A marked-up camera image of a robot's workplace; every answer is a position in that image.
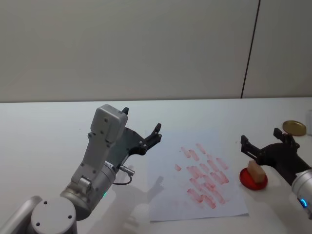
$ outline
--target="gold lid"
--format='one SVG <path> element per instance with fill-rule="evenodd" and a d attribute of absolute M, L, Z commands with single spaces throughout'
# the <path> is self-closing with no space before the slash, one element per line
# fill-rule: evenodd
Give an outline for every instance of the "gold lid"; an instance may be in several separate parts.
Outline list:
<path fill-rule="evenodd" d="M 307 133 L 307 128 L 303 123 L 295 120 L 287 120 L 283 123 L 283 129 L 286 133 L 293 136 L 304 136 Z"/>

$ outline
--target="robotic arm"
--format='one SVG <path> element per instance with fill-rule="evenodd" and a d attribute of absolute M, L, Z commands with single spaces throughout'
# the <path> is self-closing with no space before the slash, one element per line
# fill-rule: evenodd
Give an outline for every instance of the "robotic arm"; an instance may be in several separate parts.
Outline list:
<path fill-rule="evenodd" d="M 283 134 L 278 128 L 273 135 L 282 143 L 271 144 L 258 149 L 249 143 L 245 136 L 241 137 L 241 151 L 254 159 L 259 165 L 275 168 L 291 185 L 293 193 L 312 219 L 312 170 L 297 154 L 300 147 L 292 135 Z"/>
<path fill-rule="evenodd" d="M 130 155 L 146 154 L 160 142 L 161 124 L 142 138 L 125 127 L 128 111 L 108 104 L 97 108 L 82 163 L 60 197 L 49 201 L 39 196 L 30 198 L 0 228 L 0 234 L 76 234 L 76 220 L 90 215 L 119 170 L 127 173 L 131 182 L 135 172 L 124 162 Z"/>

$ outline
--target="white paper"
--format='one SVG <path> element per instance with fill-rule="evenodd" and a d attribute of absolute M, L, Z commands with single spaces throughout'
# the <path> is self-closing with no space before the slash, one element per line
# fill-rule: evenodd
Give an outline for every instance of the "white paper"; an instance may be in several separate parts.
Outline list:
<path fill-rule="evenodd" d="M 151 221 L 248 213 L 238 175 L 232 175 L 226 163 L 230 156 L 222 154 L 222 147 L 226 146 L 214 131 L 163 132 L 161 142 L 147 157 L 149 188 L 152 191 L 159 178 L 163 187 L 160 193 L 150 195 Z"/>

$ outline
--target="table surface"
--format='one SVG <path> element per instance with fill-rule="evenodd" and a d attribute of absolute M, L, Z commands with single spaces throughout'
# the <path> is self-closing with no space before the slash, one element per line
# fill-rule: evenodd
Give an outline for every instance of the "table surface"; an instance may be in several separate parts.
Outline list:
<path fill-rule="evenodd" d="M 250 160 L 240 152 L 241 135 L 262 148 L 278 142 L 275 127 L 289 119 L 307 123 L 306 112 L 312 109 L 312 98 L 0 104 L 0 225 L 31 196 L 50 199 L 66 187 L 82 161 L 95 109 L 105 103 L 129 107 L 127 127 L 143 136 L 158 122 L 163 130 L 218 129 L 220 145 L 231 155 L 237 175 Z M 311 136 L 295 140 L 299 156 L 311 165 Z M 240 185 L 249 215 L 151 223 L 146 157 L 127 160 L 136 171 L 133 182 L 111 187 L 90 217 L 78 222 L 80 234 L 311 233 L 312 221 L 290 186 L 269 167 L 264 167 L 266 190 L 254 192 Z"/>

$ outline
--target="sponge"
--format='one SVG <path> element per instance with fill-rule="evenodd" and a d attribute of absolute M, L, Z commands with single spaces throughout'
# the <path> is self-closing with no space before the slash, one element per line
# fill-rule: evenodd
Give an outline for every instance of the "sponge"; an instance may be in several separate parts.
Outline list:
<path fill-rule="evenodd" d="M 249 172 L 250 176 L 253 178 L 255 183 L 262 183 L 265 179 L 265 172 L 260 167 L 256 161 L 252 160 L 249 161 L 247 171 Z"/>

